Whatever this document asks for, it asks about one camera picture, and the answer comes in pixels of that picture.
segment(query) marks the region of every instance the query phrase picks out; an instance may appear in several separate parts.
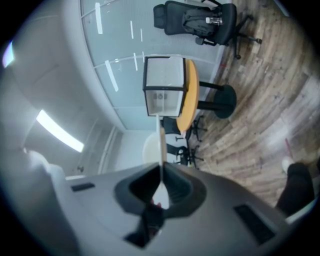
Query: round table base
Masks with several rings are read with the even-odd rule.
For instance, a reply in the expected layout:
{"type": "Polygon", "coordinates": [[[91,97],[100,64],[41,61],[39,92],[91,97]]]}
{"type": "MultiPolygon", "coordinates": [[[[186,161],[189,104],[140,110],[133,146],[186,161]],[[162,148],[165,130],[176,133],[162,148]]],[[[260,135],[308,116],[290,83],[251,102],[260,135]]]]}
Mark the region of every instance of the round table base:
{"type": "Polygon", "coordinates": [[[213,103],[232,106],[227,110],[214,110],[214,113],[218,118],[226,119],[230,117],[235,111],[237,105],[237,94],[230,85],[223,85],[223,90],[217,90],[215,92],[213,103]]]}

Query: white shoe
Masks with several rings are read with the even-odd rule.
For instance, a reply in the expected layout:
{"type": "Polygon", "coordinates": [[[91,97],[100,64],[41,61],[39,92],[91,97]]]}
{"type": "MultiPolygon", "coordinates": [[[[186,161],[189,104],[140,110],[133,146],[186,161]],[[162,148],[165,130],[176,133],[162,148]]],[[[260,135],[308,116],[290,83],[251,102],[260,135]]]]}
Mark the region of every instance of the white shoe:
{"type": "Polygon", "coordinates": [[[294,160],[290,156],[285,156],[282,159],[282,170],[285,172],[285,174],[288,174],[289,166],[294,163],[294,160]]]}

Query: black office chair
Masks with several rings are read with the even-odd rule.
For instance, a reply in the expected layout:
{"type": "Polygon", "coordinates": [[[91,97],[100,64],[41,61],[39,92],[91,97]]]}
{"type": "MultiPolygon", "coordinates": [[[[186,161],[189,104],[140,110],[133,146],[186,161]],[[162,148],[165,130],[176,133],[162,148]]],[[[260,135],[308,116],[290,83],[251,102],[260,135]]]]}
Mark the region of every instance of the black office chair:
{"type": "MultiPolygon", "coordinates": [[[[200,119],[203,118],[204,116],[201,115],[199,116],[199,118],[197,120],[193,121],[192,126],[186,131],[186,135],[185,135],[185,139],[186,141],[189,140],[190,136],[191,136],[191,132],[196,136],[196,139],[198,140],[198,142],[201,142],[201,140],[199,139],[199,130],[201,131],[208,131],[205,128],[200,128],[199,127],[199,122],[200,119]]],[[[177,121],[176,119],[170,118],[170,117],[163,117],[163,120],[161,120],[161,124],[164,128],[165,134],[177,134],[177,135],[181,135],[180,130],[178,129],[177,126],[177,121]]],[[[184,139],[183,137],[175,137],[175,140],[182,140],[184,139]]]]}
{"type": "Polygon", "coordinates": [[[216,46],[217,44],[228,46],[232,39],[234,57],[238,60],[241,56],[237,54],[238,37],[247,38],[255,41],[258,44],[262,43],[259,38],[240,33],[240,29],[244,26],[248,19],[253,20],[253,16],[247,15],[238,25],[237,8],[233,3],[220,4],[215,0],[209,0],[217,5],[210,10],[208,7],[201,7],[176,1],[167,1],[165,4],[159,4],[153,8],[154,26],[159,29],[164,29],[166,35],[190,34],[186,32],[183,27],[182,20],[184,13],[190,9],[198,9],[204,11],[211,11],[215,14],[220,14],[223,24],[216,26],[216,31],[209,37],[197,37],[195,42],[198,45],[216,46]]]}
{"type": "Polygon", "coordinates": [[[178,160],[178,156],[180,156],[180,161],[175,162],[175,164],[181,164],[181,165],[187,166],[188,163],[190,163],[191,165],[192,164],[194,165],[194,168],[199,170],[199,168],[197,168],[197,165],[196,165],[196,159],[200,161],[204,161],[204,159],[196,156],[196,151],[197,151],[197,148],[199,148],[199,146],[196,146],[194,149],[191,149],[191,150],[188,150],[188,148],[186,148],[185,146],[176,147],[176,146],[167,144],[166,152],[168,154],[175,155],[177,160],[178,160]]]}

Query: black backpack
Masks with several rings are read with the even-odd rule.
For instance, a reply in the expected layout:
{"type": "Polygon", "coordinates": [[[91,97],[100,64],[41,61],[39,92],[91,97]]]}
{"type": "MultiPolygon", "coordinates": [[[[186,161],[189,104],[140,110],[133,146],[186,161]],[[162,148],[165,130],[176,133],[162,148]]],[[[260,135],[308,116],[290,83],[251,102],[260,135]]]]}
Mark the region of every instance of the black backpack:
{"type": "Polygon", "coordinates": [[[182,17],[182,27],[189,33],[201,38],[212,36],[218,29],[217,24],[208,24],[206,18],[216,18],[218,15],[210,10],[190,9],[182,17]]]}

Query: floor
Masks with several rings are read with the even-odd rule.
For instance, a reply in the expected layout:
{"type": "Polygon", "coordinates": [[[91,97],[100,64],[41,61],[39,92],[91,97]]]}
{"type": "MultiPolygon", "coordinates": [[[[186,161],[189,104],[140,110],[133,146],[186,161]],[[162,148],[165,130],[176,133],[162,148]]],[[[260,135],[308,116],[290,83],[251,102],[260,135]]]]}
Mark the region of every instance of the floor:
{"type": "MultiPolygon", "coordinates": [[[[208,129],[190,145],[200,145],[201,171],[241,184],[274,206],[286,184],[281,160],[311,166],[320,156],[320,65],[313,47],[292,18],[285,17],[272,0],[232,0],[238,21],[252,14],[241,32],[263,40],[242,40],[242,58],[226,47],[215,78],[232,85],[237,107],[229,119],[202,111],[208,129]]],[[[208,96],[212,99],[214,90],[208,96]]]]}

